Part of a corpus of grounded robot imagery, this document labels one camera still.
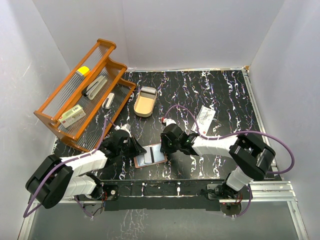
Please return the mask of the yellow grey eraser block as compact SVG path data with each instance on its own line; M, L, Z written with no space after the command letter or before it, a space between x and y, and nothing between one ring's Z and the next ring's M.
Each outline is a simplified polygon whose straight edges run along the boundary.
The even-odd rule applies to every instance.
M76 73L85 78L90 73L90 68L87 66L81 66L76 70Z

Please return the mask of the orange wooden shelf rack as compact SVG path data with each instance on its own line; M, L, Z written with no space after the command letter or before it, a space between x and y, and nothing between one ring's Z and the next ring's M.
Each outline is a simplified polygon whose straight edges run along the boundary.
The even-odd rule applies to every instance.
M112 41L99 38L83 59L34 112L64 144L89 152L106 136L136 84L123 79L127 66L111 59Z

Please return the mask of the small white stapler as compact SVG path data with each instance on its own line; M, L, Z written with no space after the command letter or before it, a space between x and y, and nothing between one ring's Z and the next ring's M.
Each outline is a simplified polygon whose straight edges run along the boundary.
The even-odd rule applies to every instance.
M104 109L109 110L111 108L112 103L113 103L114 97L115 97L115 94L113 92L109 93L107 98L104 100L102 107Z

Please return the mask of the white printed paper packet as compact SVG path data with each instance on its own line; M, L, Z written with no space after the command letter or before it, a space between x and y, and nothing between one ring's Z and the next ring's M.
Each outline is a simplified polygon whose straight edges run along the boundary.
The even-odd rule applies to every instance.
M196 122L198 125L198 130L201 134L206 135L210 128L210 125L214 119L216 111L214 109L201 107L199 114L196 117Z

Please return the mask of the green white staples box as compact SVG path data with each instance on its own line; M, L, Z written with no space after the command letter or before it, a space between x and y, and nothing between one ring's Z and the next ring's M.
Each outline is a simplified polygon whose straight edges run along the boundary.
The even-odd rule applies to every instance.
M85 115L86 113L83 110L83 108L79 104L77 104L73 108L64 112L59 118L59 122L62 124L64 128L68 128L75 122L83 118Z

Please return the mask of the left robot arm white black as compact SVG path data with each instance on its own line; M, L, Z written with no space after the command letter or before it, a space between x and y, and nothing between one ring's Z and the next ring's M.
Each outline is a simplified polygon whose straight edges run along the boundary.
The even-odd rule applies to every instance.
M64 198L78 195L97 200L104 188L88 173L103 169L117 157L131 159L146 152L128 130L121 128L90 152L71 157L47 156L27 180L25 188L46 209Z

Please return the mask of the beige oval tray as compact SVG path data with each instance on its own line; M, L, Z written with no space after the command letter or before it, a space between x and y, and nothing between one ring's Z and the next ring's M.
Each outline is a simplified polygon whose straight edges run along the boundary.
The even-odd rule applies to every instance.
M140 90L134 104L134 113L139 117L150 117L156 104L157 94L158 92L153 95L141 92Z

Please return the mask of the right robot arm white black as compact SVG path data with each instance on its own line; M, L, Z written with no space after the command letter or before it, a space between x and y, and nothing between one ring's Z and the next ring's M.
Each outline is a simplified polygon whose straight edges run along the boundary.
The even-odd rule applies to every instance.
M223 156L235 161L236 169L222 184L202 190L208 199L237 198L244 186L265 179L276 156L275 151L253 133L208 140L197 133L187 134L177 124L171 123L164 128L160 138L160 151L164 154L180 151L189 156Z

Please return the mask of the grey black stapler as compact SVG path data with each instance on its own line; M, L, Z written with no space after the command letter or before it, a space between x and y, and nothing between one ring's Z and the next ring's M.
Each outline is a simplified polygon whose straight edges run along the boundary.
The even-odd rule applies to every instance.
M107 78L103 75L97 77L91 84L89 84L81 94L84 97L87 97L89 100L93 100L98 92L102 89L102 87L107 82Z

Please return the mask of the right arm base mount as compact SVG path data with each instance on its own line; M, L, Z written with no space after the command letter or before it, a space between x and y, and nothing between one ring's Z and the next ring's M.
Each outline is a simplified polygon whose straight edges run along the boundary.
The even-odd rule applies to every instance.
M231 200L232 204L240 204L245 196L244 189L236 191L224 183L207 184L205 188L200 190L199 194L208 200Z

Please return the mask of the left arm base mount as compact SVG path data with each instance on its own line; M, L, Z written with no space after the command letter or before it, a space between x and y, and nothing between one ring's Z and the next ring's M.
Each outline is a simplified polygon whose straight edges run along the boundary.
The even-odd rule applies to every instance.
M119 188L116 185L109 185L100 183L96 186L91 194L85 194L84 196L75 196L74 200L80 206L84 214L91 220L95 218L98 214L101 214L106 210L107 201L115 201L119 196ZM89 211L86 207L95 206L98 202L100 206L94 210Z

